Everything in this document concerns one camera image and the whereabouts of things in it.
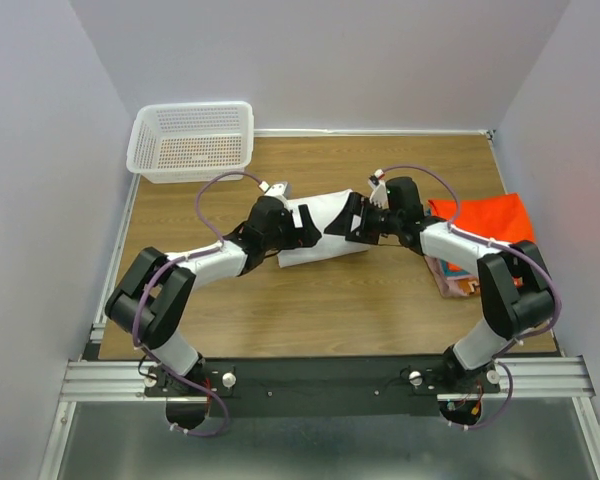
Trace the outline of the white t shirt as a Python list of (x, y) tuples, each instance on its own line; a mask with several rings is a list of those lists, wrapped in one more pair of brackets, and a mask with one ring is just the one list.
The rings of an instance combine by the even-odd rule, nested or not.
[(277, 255), (280, 268), (300, 264), (329, 260), (332, 258), (368, 251), (371, 246), (347, 241), (343, 236), (326, 233), (329, 226), (343, 210), (351, 189), (322, 195), (303, 197), (288, 201), (292, 209), (294, 221), (300, 220), (296, 212), (299, 206), (308, 207), (311, 220), (321, 234), (321, 238), (313, 247), (283, 250)]

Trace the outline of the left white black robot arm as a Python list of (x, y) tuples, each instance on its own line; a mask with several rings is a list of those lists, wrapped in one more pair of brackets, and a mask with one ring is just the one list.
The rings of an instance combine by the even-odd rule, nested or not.
[(204, 360), (178, 330), (191, 293), (249, 273), (269, 253), (313, 247), (321, 237), (307, 205), (289, 208), (277, 198), (261, 196), (246, 221), (208, 247), (175, 254), (143, 249), (104, 313), (132, 336), (136, 348), (163, 365), (177, 393), (192, 394), (201, 385)]

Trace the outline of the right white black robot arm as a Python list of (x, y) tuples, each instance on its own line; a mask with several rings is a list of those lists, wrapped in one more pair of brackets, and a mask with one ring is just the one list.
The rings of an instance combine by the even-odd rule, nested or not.
[(560, 301), (533, 242), (487, 239), (426, 213), (410, 177), (386, 180), (376, 171), (369, 184), (371, 195), (350, 193), (326, 233), (367, 245), (395, 236), (412, 252), (457, 265), (478, 280), (482, 317), (434, 370), (447, 389), (465, 390), (513, 342), (557, 318)]

